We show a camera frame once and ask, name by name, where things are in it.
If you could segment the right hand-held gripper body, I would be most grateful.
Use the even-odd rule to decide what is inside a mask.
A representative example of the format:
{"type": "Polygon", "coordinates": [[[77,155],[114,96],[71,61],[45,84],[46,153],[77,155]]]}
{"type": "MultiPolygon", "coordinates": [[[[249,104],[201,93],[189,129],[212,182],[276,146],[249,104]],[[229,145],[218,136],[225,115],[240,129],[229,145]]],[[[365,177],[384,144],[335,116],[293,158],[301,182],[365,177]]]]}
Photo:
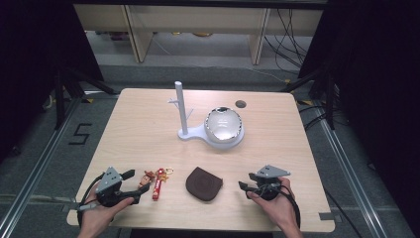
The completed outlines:
{"type": "Polygon", "coordinates": [[[281,181],[278,178],[289,176],[290,172],[266,165],[254,174],[260,178],[259,181],[256,181],[260,197],[264,200],[273,200],[280,192],[281,181]]]}

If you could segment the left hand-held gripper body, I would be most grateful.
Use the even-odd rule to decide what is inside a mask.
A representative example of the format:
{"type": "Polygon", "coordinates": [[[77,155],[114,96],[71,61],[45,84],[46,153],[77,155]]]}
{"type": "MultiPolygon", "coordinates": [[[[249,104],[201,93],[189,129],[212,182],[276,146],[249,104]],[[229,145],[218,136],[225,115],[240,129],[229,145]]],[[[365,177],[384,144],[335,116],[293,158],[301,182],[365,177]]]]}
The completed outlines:
{"type": "Polygon", "coordinates": [[[109,167],[95,190],[98,202],[105,207],[112,207],[128,198],[128,191],[121,190],[122,181],[121,174],[109,167]]]}

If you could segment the person's right hand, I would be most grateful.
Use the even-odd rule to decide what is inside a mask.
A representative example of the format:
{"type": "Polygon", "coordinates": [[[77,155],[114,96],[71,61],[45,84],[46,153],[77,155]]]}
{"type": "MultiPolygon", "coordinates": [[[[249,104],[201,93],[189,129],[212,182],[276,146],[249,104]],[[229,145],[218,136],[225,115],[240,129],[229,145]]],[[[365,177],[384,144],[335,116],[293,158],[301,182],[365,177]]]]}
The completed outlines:
{"type": "Polygon", "coordinates": [[[293,205],[285,195],[280,193],[275,199],[270,201],[264,200],[261,197],[252,197],[251,200],[262,208],[269,219],[281,231],[283,229],[300,230],[293,205]]]}

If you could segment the person's left hand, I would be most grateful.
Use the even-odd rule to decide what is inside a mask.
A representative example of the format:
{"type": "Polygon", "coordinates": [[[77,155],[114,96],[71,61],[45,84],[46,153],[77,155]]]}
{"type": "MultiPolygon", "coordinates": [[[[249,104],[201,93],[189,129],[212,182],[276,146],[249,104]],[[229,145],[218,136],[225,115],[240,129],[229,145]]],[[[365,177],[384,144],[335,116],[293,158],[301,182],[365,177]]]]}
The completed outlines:
{"type": "Polygon", "coordinates": [[[85,210],[82,214],[80,231],[104,231],[114,216],[131,205],[133,201],[134,199],[132,197],[128,197],[112,207],[99,205],[93,209],[85,210]]]}

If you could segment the brown round pouch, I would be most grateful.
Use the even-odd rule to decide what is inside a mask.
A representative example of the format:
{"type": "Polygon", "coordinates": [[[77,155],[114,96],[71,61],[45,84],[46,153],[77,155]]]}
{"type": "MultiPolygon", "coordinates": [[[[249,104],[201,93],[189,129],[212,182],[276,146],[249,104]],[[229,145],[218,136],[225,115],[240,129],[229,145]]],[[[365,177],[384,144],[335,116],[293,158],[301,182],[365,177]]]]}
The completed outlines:
{"type": "Polygon", "coordinates": [[[196,167],[185,182],[187,191],[202,201],[213,200],[223,185],[223,180],[196,167]]]}

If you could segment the white bowl with silver rim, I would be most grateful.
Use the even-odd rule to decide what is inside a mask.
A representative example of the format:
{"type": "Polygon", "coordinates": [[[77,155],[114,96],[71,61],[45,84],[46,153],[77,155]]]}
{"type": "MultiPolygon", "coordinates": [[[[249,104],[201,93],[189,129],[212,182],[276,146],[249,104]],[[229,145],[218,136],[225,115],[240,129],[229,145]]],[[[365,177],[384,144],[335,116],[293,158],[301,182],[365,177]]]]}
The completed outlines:
{"type": "Polygon", "coordinates": [[[243,122],[235,110],[229,107],[217,107],[208,113],[204,129],[212,142],[227,144],[239,138],[243,131],[243,122]]]}

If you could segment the grey tape strip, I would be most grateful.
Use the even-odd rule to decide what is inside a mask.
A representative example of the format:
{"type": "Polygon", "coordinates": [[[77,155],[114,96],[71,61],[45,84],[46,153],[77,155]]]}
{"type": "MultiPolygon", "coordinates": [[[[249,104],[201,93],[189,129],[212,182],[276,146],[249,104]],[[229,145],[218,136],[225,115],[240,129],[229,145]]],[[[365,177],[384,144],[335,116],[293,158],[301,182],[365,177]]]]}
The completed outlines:
{"type": "Polygon", "coordinates": [[[319,217],[322,221],[333,220],[335,222],[342,222],[342,217],[332,212],[321,212],[319,213],[319,217]]]}

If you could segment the white hanger stand with tray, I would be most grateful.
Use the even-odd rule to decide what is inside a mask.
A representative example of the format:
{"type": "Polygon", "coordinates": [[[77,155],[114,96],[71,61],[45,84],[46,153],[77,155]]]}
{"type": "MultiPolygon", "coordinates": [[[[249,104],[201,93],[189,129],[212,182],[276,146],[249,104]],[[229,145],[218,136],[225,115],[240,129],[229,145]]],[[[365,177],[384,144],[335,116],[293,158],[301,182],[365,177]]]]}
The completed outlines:
{"type": "Polygon", "coordinates": [[[183,95],[183,84],[181,81],[176,81],[174,83],[175,92],[176,92],[176,98],[170,99],[169,103],[172,103],[175,105],[175,107],[178,109],[179,118],[180,118],[180,125],[181,128],[177,132],[177,136],[182,141],[188,141],[188,140],[202,140],[205,143],[207,143],[209,146],[217,149],[217,150],[230,150],[237,145],[239,145],[244,137],[245,137],[245,127],[243,124],[243,131],[241,132],[239,138],[232,142],[227,144],[220,144],[220,143],[214,143],[212,142],[206,135],[205,129],[204,129],[204,121],[201,125],[197,127],[189,127],[187,125],[187,119],[191,112],[186,113],[185,110],[185,103],[184,103],[184,95],[183,95]]]}

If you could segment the black metal stand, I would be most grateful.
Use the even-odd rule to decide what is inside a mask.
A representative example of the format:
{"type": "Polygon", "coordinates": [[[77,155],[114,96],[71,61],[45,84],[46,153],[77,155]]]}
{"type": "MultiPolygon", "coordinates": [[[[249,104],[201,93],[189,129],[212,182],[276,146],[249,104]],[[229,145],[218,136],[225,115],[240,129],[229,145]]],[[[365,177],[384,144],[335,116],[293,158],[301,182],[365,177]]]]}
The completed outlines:
{"type": "Polygon", "coordinates": [[[331,130],[335,129],[333,122],[333,107],[335,97],[335,82],[333,75],[324,67],[315,69],[313,72],[299,78],[297,81],[280,89],[280,92],[291,92],[294,89],[312,81],[312,86],[308,92],[311,99],[325,99],[326,121],[331,130]]]}
{"type": "Polygon", "coordinates": [[[56,106],[56,123],[55,127],[58,129],[65,120],[64,108],[64,91],[66,90],[71,98],[81,99],[85,92],[80,86],[79,82],[85,81],[88,84],[100,89],[101,91],[116,95],[117,91],[105,85],[100,80],[76,70],[71,67],[60,67],[56,76],[54,77],[54,92],[55,92],[55,106],[56,106]]]}

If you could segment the light wooden desk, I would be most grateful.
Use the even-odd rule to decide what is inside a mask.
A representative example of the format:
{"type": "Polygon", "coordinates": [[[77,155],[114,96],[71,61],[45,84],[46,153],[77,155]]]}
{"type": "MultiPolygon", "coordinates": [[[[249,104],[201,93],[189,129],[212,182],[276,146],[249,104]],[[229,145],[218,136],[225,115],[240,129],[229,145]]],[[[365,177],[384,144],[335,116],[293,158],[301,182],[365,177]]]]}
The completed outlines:
{"type": "Polygon", "coordinates": [[[246,35],[251,61],[258,64],[265,35],[311,37],[322,15],[320,10],[269,8],[76,4],[74,9],[86,31],[128,33],[137,62],[145,60],[154,32],[178,32],[246,35]]]}

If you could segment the cowboy figure keychain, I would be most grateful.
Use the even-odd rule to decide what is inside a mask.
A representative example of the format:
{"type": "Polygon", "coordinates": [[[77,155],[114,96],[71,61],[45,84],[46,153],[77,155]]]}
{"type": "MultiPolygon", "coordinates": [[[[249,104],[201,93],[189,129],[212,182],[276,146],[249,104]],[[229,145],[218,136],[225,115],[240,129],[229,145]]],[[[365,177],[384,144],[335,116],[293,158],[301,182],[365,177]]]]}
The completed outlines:
{"type": "Polygon", "coordinates": [[[153,171],[144,171],[144,175],[139,182],[138,188],[150,184],[155,179],[155,177],[156,175],[153,171]]]}

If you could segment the red figure keychain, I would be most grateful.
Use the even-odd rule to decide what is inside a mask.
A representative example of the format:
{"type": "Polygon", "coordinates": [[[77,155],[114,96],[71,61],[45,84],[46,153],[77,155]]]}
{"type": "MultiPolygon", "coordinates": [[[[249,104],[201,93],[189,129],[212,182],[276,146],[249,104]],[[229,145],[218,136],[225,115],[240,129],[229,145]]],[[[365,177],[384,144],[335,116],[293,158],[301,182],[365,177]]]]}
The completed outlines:
{"type": "Polygon", "coordinates": [[[161,186],[169,179],[169,176],[174,172],[173,168],[160,168],[156,171],[156,180],[153,190],[153,201],[158,201],[161,191],[161,186]]]}

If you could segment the aluminium floor rail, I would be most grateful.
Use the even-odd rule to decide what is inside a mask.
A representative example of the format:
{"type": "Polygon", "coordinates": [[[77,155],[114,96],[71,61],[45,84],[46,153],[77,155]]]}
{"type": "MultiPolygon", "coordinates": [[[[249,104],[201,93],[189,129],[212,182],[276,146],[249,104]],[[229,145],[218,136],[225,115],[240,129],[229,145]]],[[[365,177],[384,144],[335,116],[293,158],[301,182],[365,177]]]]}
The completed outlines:
{"type": "Polygon", "coordinates": [[[68,107],[64,110],[63,121],[56,129],[53,130],[52,135],[50,136],[47,144],[44,146],[44,149],[31,173],[27,176],[22,188],[14,196],[9,209],[0,220],[0,238],[9,238],[13,233],[13,230],[22,216],[33,191],[37,187],[42,175],[50,164],[53,153],[56,151],[57,145],[62,138],[70,117],[73,115],[80,102],[80,99],[72,99],[69,102],[68,107]]]}
{"type": "Polygon", "coordinates": [[[346,181],[344,188],[355,203],[345,205],[345,191],[337,182],[328,181],[324,186],[329,199],[336,200],[334,209],[348,215],[348,223],[364,238],[415,238],[352,129],[339,119],[332,130],[326,112],[318,108],[316,114],[327,149],[338,165],[338,175],[346,181]]]}

